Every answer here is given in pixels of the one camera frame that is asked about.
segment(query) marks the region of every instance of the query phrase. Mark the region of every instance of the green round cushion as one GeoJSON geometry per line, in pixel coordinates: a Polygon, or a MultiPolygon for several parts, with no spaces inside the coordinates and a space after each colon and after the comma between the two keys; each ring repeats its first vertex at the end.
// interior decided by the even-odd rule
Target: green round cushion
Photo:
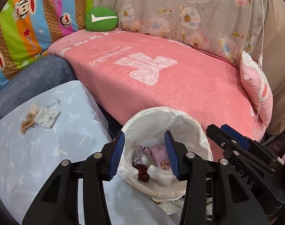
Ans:
{"type": "Polygon", "coordinates": [[[117,14],[107,7],[95,7],[90,9],[85,16],[85,26],[87,31],[97,31],[105,32],[112,31],[116,28],[118,24],[118,19],[103,19],[99,21],[92,22],[92,14],[98,17],[116,16],[117,14]]]}

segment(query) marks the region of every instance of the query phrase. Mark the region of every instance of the pink blanket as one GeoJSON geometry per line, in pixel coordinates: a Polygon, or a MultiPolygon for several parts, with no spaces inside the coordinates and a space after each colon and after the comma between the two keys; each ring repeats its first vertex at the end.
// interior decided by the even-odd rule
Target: pink blanket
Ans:
{"type": "MultiPolygon", "coordinates": [[[[65,58],[96,101],[122,125],[137,112],[168,106],[209,124],[228,124],[254,139],[257,113],[239,71],[185,44],[125,31],[78,31],[48,50],[65,58]]],[[[265,125],[258,119],[256,139],[265,125]]],[[[210,142],[215,160],[222,149],[210,142]]]]}

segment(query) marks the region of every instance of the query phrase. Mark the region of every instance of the green pillow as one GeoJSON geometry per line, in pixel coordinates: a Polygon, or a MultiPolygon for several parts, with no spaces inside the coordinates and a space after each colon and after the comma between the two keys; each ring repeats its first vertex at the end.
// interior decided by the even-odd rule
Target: green pillow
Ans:
{"type": "Polygon", "coordinates": [[[85,16],[85,26],[87,28],[86,31],[112,31],[116,28],[117,24],[117,14],[107,7],[92,8],[87,12],[85,16]]]}

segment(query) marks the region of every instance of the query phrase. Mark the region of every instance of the red star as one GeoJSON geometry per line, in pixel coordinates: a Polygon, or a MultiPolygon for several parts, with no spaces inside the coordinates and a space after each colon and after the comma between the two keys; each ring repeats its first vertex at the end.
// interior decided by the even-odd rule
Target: red star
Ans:
{"type": "Polygon", "coordinates": [[[28,28],[26,28],[26,30],[23,32],[24,37],[26,37],[27,35],[29,35],[30,30],[28,28]]]}

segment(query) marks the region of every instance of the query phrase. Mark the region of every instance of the brown checkered stripe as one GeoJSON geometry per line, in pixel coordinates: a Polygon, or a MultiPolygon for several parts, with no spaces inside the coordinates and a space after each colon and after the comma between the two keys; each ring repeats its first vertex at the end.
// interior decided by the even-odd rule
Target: brown checkered stripe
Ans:
{"type": "Polygon", "coordinates": [[[59,28],[59,21],[55,12],[54,3],[51,0],[43,0],[45,19],[49,27],[52,42],[63,37],[59,28]]]}
{"type": "Polygon", "coordinates": [[[75,16],[79,30],[84,30],[86,14],[86,0],[75,0],[75,16]]]}
{"type": "Polygon", "coordinates": [[[4,37],[3,37],[1,24],[0,24],[0,52],[2,53],[4,61],[5,61],[5,68],[2,71],[2,73],[4,74],[4,76],[7,79],[11,80],[15,75],[18,74],[18,72],[20,70],[15,65],[15,63],[14,63],[14,61],[10,55],[10,52],[7,48],[7,45],[6,45],[4,37]]]}

